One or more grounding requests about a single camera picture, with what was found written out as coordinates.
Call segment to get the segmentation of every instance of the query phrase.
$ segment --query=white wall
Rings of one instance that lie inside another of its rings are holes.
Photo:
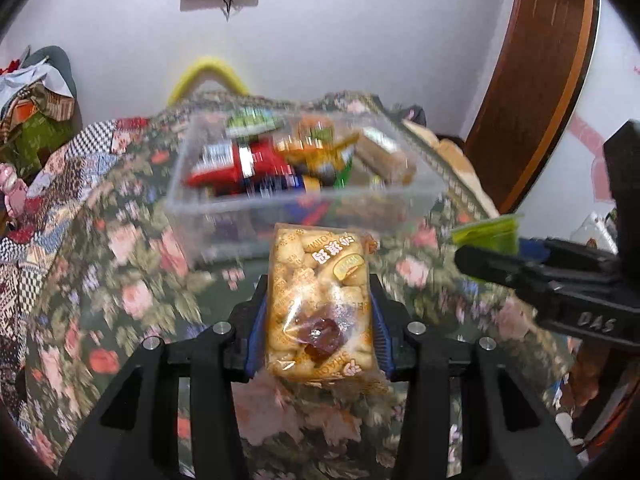
[[[370,91],[421,104],[430,127],[458,134],[503,2],[259,0],[227,23],[220,0],[28,0],[1,46],[9,57],[28,43],[64,48],[85,124],[157,112],[185,68],[212,55],[256,94]]]
[[[518,209],[525,215],[521,235],[568,238],[590,212],[608,213],[614,204],[596,193],[591,178],[593,152],[628,119],[639,118],[640,50],[609,1],[600,0],[584,87],[556,150]]]

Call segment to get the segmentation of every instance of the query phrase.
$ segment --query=floral tablecloth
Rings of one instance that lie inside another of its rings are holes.
[[[109,161],[113,167],[104,179],[96,179],[91,192],[73,198],[74,217],[27,320],[28,410],[22,413],[22,428],[52,468],[142,338],[158,334],[176,341],[195,336],[249,298],[266,272],[266,259],[190,271],[163,209],[191,115],[244,105],[383,112],[376,98],[364,94],[331,94],[318,102],[294,104],[215,92],[169,108],[140,134],[111,129],[113,138],[104,155],[114,157]],[[547,396],[548,387],[571,364],[564,340],[533,325],[530,308],[507,289],[478,285],[460,275],[447,241],[449,231],[486,218],[487,212],[437,150],[402,124],[398,128],[442,175],[449,192],[427,217],[382,238],[372,270],[411,313],[443,333],[467,341],[480,335],[498,340],[516,357],[532,386]],[[76,163],[72,153],[65,153],[66,168]],[[65,174],[61,170],[58,178]],[[56,219],[47,222],[57,225]],[[234,384],[233,392],[255,479],[389,477],[404,415],[405,384],[337,398],[260,372],[248,384]],[[181,398],[178,436],[188,470],[188,402]],[[459,414],[460,404],[453,399],[454,422]],[[450,442],[449,473],[454,474],[460,470],[456,424]]]

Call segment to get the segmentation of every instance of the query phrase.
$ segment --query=wooden door frame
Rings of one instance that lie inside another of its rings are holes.
[[[495,89],[498,87],[499,76],[504,69],[504,65],[508,61],[508,50],[511,40],[513,39],[516,22],[518,21],[517,18],[520,12],[521,2],[522,0],[513,1],[511,18],[507,28],[507,33],[505,34],[504,43],[502,44],[502,50],[500,51],[500,56],[498,57],[498,62],[494,70],[494,75],[492,76],[489,88],[484,96],[484,100],[482,101],[474,126],[465,141],[466,152],[468,152],[473,143],[475,143],[479,137],[478,132],[481,129],[482,118],[484,117],[484,113],[490,103]],[[520,205],[526,194],[529,192],[529,189],[533,186],[545,167],[546,162],[556,147],[556,144],[558,143],[558,140],[560,139],[561,134],[574,111],[575,103],[582,90],[584,78],[591,62],[598,28],[599,14],[600,0],[584,0],[582,25],[580,26],[576,53],[574,55],[574,60],[571,65],[564,90],[562,91],[562,95],[558,101],[558,106],[545,129],[536,151],[529,159],[529,162],[522,171],[522,174],[513,189],[511,189],[507,198],[502,203],[496,204],[496,207],[501,214],[513,212]]]

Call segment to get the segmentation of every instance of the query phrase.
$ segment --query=pink stuffed toy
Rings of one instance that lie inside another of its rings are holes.
[[[22,215],[28,189],[11,164],[0,164],[0,191],[4,193],[4,206],[11,218]]]

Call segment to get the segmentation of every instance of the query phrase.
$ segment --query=wooden door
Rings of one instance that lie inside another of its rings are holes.
[[[494,76],[465,155],[501,213],[540,174],[577,100],[593,50],[597,0],[514,0]]]

